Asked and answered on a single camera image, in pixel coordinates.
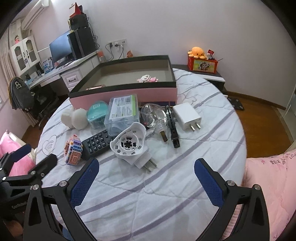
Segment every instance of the orange plush toy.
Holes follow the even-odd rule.
[[[188,52],[188,56],[193,58],[200,58],[200,59],[206,58],[203,49],[200,47],[193,47],[191,51]]]

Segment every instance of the air conditioner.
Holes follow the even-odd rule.
[[[37,18],[37,16],[48,6],[49,0],[39,0],[24,18],[22,22],[22,30],[27,30],[34,19]]]

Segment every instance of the pink pillow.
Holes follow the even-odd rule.
[[[261,186],[269,218],[270,241],[280,236],[296,210],[295,173],[296,149],[278,156],[246,160],[242,185]],[[240,207],[237,206],[223,239],[230,235],[239,211]]]
[[[11,153],[19,149],[21,145],[9,137],[8,133],[5,132],[0,140],[0,157],[2,157],[5,153]],[[35,166],[33,160],[28,156],[24,156],[18,162],[14,163],[12,169],[9,173],[9,176],[21,176],[27,175],[28,171],[31,170]]]

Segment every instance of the red box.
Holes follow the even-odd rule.
[[[206,60],[206,59],[196,59],[193,57],[188,56],[188,67],[192,71],[200,71],[206,73],[213,73],[215,74],[217,71],[218,61],[213,60]]]

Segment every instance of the white power adapter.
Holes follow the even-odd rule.
[[[191,128],[195,131],[194,126],[200,129],[201,116],[195,111],[195,109],[189,103],[183,103],[175,105],[173,107],[175,117],[185,131],[187,128]]]
[[[148,146],[144,145],[145,138],[146,128],[141,123],[134,122],[110,142],[110,148],[118,158],[151,172],[146,163],[150,162],[155,167],[156,164],[151,160]]]

